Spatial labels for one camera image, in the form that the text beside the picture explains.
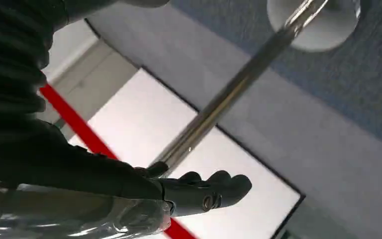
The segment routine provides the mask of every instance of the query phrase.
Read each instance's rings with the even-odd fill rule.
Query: metal rod
[[[223,88],[188,126],[164,149],[154,162],[162,161],[167,177],[194,150],[225,112],[243,95],[273,60],[318,15],[328,0],[305,0],[281,30],[273,35],[239,73]]]

